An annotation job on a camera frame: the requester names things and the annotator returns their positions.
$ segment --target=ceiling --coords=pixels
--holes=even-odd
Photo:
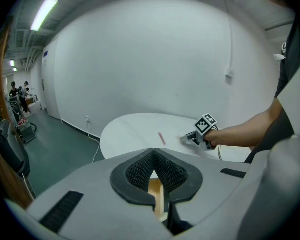
[[[89,0],[59,0],[39,31],[30,31],[31,25],[45,0],[19,0],[11,10],[14,21],[5,55],[3,74],[13,73],[9,60],[15,60],[18,71],[29,71],[46,46],[47,40],[56,33],[56,28],[70,13]],[[243,9],[265,30],[269,42],[280,51],[287,39],[294,20],[291,10],[267,0],[231,0]]]

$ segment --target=wooden block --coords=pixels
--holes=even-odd
[[[164,213],[164,186],[158,178],[151,178],[149,182],[148,193],[155,197],[154,214],[159,218]]]
[[[25,102],[29,106],[30,104],[34,103],[34,98],[26,99]]]

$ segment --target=green floor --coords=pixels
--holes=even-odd
[[[46,110],[28,120],[37,126],[37,131],[36,138],[25,145],[30,161],[27,178],[39,196],[76,169],[90,164],[99,144],[50,117]],[[95,163],[103,159],[99,149]]]

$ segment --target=hand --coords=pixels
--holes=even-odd
[[[211,142],[211,145],[213,147],[216,147],[216,146],[220,145],[219,134],[220,134],[219,130],[211,129],[203,136],[203,140]]]

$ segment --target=white round table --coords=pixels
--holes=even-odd
[[[105,159],[133,151],[162,148],[192,156],[219,159],[218,148],[204,151],[199,146],[184,144],[180,137],[195,130],[196,120],[181,116],[138,113],[121,116],[109,123],[100,138],[100,148]],[[222,146],[223,161],[244,162],[251,150],[248,147]],[[158,176],[153,172],[152,179]]]

